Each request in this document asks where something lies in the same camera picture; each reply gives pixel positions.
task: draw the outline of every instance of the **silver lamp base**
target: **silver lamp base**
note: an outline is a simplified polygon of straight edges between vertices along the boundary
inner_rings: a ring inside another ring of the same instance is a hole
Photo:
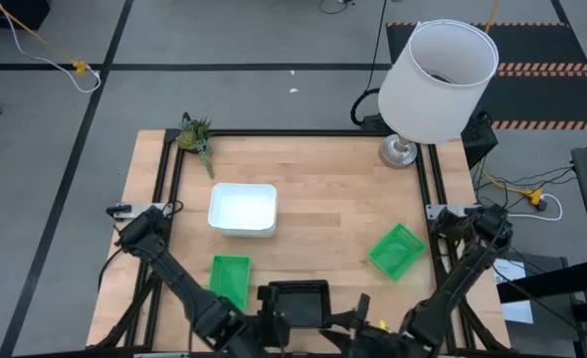
[[[417,158],[417,145],[412,141],[391,134],[380,145],[380,159],[393,169],[406,168]]]

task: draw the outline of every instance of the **floor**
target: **floor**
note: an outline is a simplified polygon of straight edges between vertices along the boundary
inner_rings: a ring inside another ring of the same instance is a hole
[[[53,0],[39,32],[75,57],[101,64],[123,4],[130,1]],[[54,232],[52,244],[11,351],[84,347],[111,232],[103,210],[120,198],[137,130],[176,126],[184,110],[225,128],[351,128],[348,111],[368,72],[336,64],[370,63],[382,2],[356,0],[343,13],[328,16],[318,11],[316,0],[135,0],[113,57],[115,64],[328,64],[323,71],[123,69],[109,73],[100,98],[76,92],[56,71],[0,71],[5,110],[0,117],[0,347],[45,230]],[[587,0],[561,4],[587,56]],[[325,5],[336,4],[327,0]],[[385,20],[484,22],[490,8],[486,0],[403,0],[388,3]],[[550,0],[507,0],[495,20],[556,22],[558,17]],[[55,56],[24,33],[20,42],[34,55]],[[388,63],[384,35],[378,55],[380,63]],[[0,30],[0,64],[30,63],[16,51],[10,33]],[[374,85],[383,76],[376,72]],[[81,81],[86,89],[93,84],[89,77]],[[372,112],[373,104],[365,103],[362,112]],[[74,177],[70,170],[65,175],[76,139],[84,138],[78,138],[84,118],[92,126]],[[497,137],[500,144],[489,155],[487,170],[510,179],[563,166],[570,149],[587,145],[587,131],[499,130]],[[60,187],[63,178],[72,179],[68,193]],[[524,253],[564,256],[571,264],[587,261],[587,220],[578,185],[548,186],[547,192],[561,200],[564,219],[513,219],[513,245]],[[503,200],[496,188],[487,187],[482,195]],[[61,218],[58,225],[47,225],[54,204],[63,204]],[[548,345],[515,332],[511,340],[528,353],[573,355],[567,341]]]

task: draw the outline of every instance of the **yellow cable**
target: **yellow cable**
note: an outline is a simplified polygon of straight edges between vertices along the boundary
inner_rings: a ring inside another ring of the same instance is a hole
[[[505,185],[503,185],[503,184],[501,184],[501,183],[498,183],[498,182],[497,182],[496,180],[494,180],[494,179],[493,179],[491,176],[489,176],[489,175],[488,175],[488,174],[487,174],[487,173],[484,171],[484,169],[483,169],[483,168],[482,168],[482,175],[484,175],[486,178],[488,178],[488,179],[491,181],[491,183],[492,183],[492,184],[494,184],[495,186],[497,186],[497,187],[499,187],[499,188],[501,188],[501,189],[505,189],[505,190],[507,190],[507,191],[511,191],[511,192],[513,192],[513,193],[519,193],[519,194],[522,194],[522,195],[525,195],[525,196],[528,196],[528,195],[530,195],[530,193],[532,193],[532,191],[530,191],[530,190],[512,189],[512,188],[508,188],[508,187],[506,187]]]
[[[36,32],[34,32],[33,30],[29,29],[28,26],[24,25],[21,21],[17,20],[17,18],[15,18],[11,13],[9,13],[8,11],[6,11],[6,9],[4,9],[3,7],[0,6],[0,11],[3,12],[6,16],[8,16],[11,20],[13,20],[14,23],[16,23],[17,25],[21,26],[22,29],[26,30],[29,34],[33,35],[37,40],[39,40],[42,44],[46,45],[47,47],[51,48],[54,52],[56,52],[59,56],[69,60],[73,66],[75,67],[75,69],[77,69],[77,74],[78,75],[83,75],[84,72],[86,71],[86,62],[84,61],[77,61],[75,60],[72,56],[68,55],[67,53],[59,50],[57,47],[50,45],[46,40],[44,40],[44,38],[42,38],[41,36],[39,36],[39,34],[37,34]]]
[[[490,26],[492,26],[492,18],[494,17],[494,14],[496,14],[496,8],[499,7],[499,0],[494,0],[494,5],[492,5],[492,11],[490,12],[490,17],[489,17],[489,21],[486,23],[486,29],[484,30],[484,32],[488,33],[490,30]]]

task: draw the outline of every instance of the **white lampshade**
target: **white lampshade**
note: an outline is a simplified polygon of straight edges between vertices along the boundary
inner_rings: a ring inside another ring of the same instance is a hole
[[[454,20],[418,24],[380,89],[380,113],[411,141],[453,139],[464,130],[498,63],[496,45],[474,26]]]

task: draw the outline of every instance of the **potted plant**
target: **potted plant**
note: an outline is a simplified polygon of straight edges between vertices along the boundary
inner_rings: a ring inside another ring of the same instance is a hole
[[[211,120],[207,117],[192,119],[187,112],[183,112],[181,121],[181,134],[176,138],[178,146],[188,153],[198,154],[201,162],[207,169],[207,174],[214,179],[214,167],[212,166],[212,143],[209,140],[209,128]]]

